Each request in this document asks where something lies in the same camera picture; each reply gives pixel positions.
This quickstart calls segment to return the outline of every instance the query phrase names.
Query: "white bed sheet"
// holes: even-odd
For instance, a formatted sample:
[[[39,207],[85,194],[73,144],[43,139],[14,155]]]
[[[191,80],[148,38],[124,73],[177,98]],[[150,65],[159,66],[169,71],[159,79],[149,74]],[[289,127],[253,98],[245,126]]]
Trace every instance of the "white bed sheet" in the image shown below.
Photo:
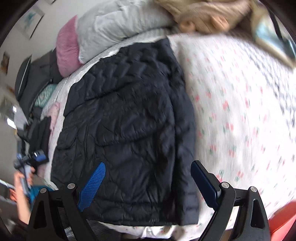
[[[169,34],[167,30],[166,32],[164,32],[164,30],[153,30],[140,34],[134,38],[127,39],[95,57],[58,85],[51,101],[43,111],[43,114],[45,114],[50,108],[51,103],[54,101],[59,101],[61,103],[58,121],[53,133],[53,141],[49,147],[50,162],[45,167],[44,179],[47,182],[53,184],[50,182],[51,161],[59,133],[62,130],[64,120],[63,112],[67,95],[72,84],[79,81],[83,75],[100,60],[100,58],[116,54],[120,47],[130,45],[133,42],[153,42],[167,34]],[[223,35],[203,37],[199,34],[180,34],[170,36],[169,40],[176,58],[184,70],[186,89],[189,96],[192,98],[192,103],[195,109],[197,121],[196,158],[200,159],[209,172],[214,173],[220,180],[228,181],[236,188],[246,189],[251,185],[257,186],[265,204],[267,215],[270,217],[274,211],[285,205],[295,196],[295,175],[290,174],[287,170],[296,170],[293,159],[295,158],[295,153],[292,152],[292,150],[295,150],[296,148],[295,146],[292,146],[291,141],[289,141],[288,128],[281,116],[279,104],[274,95],[270,95],[272,91],[267,86],[268,80],[266,79],[266,73],[262,73],[262,69],[258,67],[258,62],[254,59],[254,56],[255,58],[258,56],[261,58],[263,56],[268,56],[269,58],[269,55],[258,49],[251,42]],[[250,50],[252,50],[253,53],[252,57],[246,54]],[[276,62],[276,60],[269,59],[269,61],[275,61],[274,63],[270,63],[270,65],[272,66],[275,64],[278,67],[278,62]],[[254,79],[252,73],[255,73],[258,78]],[[237,79],[241,81],[240,85],[236,83]],[[219,131],[219,128],[222,128],[223,130],[223,126],[218,127],[218,125],[216,125],[213,128],[212,126],[209,126],[209,122],[216,120],[218,124],[226,122],[227,119],[233,119],[237,123],[240,123],[241,113],[239,110],[241,111],[243,107],[237,106],[237,111],[223,115],[220,109],[215,109],[221,99],[215,99],[213,95],[221,94],[221,89],[222,91],[225,89],[226,92],[231,93],[230,89],[228,89],[232,88],[231,84],[237,88],[237,91],[239,91],[242,86],[244,88],[250,86],[254,91],[253,95],[250,95],[248,99],[254,103],[258,100],[258,93],[261,91],[260,89],[257,89],[257,92],[255,91],[259,82],[265,83],[263,85],[264,92],[265,90],[270,92],[265,97],[268,101],[264,106],[265,109],[263,109],[263,107],[261,107],[261,109],[254,109],[248,114],[248,116],[251,119],[251,117],[253,118],[260,111],[268,110],[267,117],[264,115],[262,119],[266,118],[269,125],[266,126],[265,129],[263,128],[263,131],[265,130],[266,132],[269,128],[273,128],[275,131],[269,134],[269,139],[277,138],[277,140],[284,145],[281,145],[280,149],[274,151],[277,143],[266,143],[266,146],[268,146],[269,149],[265,150],[265,153],[268,153],[268,155],[263,155],[263,149],[265,147],[260,145],[262,141],[267,141],[265,137],[262,137],[262,139],[259,140],[254,140],[253,143],[250,144],[251,149],[248,149],[243,145],[237,145],[235,149],[232,149],[232,147],[227,149],[222,148],[223,146],[229,146],[231,139],[237,137],[242,138],[242,136],[240,136],[242,133],[238,136],[229,135],[224,143],[214,143],[217,141],[216,137],[222,139],[219,135],[222,135],[225,131],[231,131],[235,127],[232,127],[232,123],[228,123],[228,125],[225,123],[225,131]],[[275,102],[275,106],[277,105],[277,108],[274,108],[274,110],[270,109],[271,105],[269,102],[272,101]],[[246,105],[245,99],[239,98],[238,103]],[[248,124],[249,125],[244,127],[243,130],[245,132],[251,131],[252,133],[249,133],[249,135],[254,135],[253,126],[256,124],[259,125],[259,122],[248,122]],[[278,151],[284,153],[285,156],[279,155]],[[276,181],[274,179],[275,176],[278,176],[281,180]],[[228,228],[233,227],[236,213],[237,210],[234,210]],[[195,225],[157,227],[105,225],[119,232],[128,233],[137,237],[169,238],[173,236],[176,240],[187,241],[200,237],[212,214],[213,211],[206,206],[201,198],[199,223]]]

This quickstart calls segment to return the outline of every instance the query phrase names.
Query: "teddy bear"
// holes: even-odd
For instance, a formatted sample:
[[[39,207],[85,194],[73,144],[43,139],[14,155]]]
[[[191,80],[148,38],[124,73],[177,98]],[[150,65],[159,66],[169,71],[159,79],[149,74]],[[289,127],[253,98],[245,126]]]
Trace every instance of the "teddy bear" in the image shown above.
[[[250,0],[155,0],[169,11],[181,32],[205,34],[234,28],[251,11]]]

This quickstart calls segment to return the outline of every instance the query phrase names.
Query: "black puffer jacket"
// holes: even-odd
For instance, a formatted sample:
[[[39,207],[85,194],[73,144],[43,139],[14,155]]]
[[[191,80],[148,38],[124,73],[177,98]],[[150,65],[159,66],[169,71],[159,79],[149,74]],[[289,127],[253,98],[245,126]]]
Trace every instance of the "black puffer jacket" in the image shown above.
[[[60,188],[104,162],[88,219],[128,226],[195,224],[195,122],[168,39],[101,59],[69,92],[52,162]]]

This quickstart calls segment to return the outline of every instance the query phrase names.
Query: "bed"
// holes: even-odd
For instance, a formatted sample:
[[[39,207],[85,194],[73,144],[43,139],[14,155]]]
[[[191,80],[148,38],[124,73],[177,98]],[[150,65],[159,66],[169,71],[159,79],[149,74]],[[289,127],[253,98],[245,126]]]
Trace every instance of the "bed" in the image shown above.
[[[49,163],[40,175],[54,186],[50,180],[51,161],[62,130],[70,87],[96,62],[116,54],[120,47],[134,42],[154,42],[166,36],[184,71],[186,91],[194,106],[195,158],[220,181],[228,181],[235,188],[256,186],[267,216],[271,217],[295,199],[295,173],[290,171],[296,167],[295,76],[293,71],[258,48],[241,30],[202,36],[198,33],[173,34],[168,28],[153,29],[125,39],[94,57],[58,84],[43,109],[45,116],[55,101],[60,103],[49,143]],[[173,236],[176,240],[192,240],[200,237],[212,214],[200,195],[199,222],[195,225],[104,225],[136,237]],[[228,229],[233,227],[236,214],[234,209]]]

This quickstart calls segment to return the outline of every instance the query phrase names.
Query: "framed artwork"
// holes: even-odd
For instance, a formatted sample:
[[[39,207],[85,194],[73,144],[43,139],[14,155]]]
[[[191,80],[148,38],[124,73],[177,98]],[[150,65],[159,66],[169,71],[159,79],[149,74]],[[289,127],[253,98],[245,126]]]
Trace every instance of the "framed artwork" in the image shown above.
[[[9,55],[6,52],[4,52],[3,58],[0,64],[0,69],[3,73],[5,73],[5,75],[7,75],[8,64],[9,64]]]
[[[43,16],[44,12],[33,6],[18,20],[17,28],[30,39]]]
[[[49,5],[52,5],[56,0],[45,0]]]

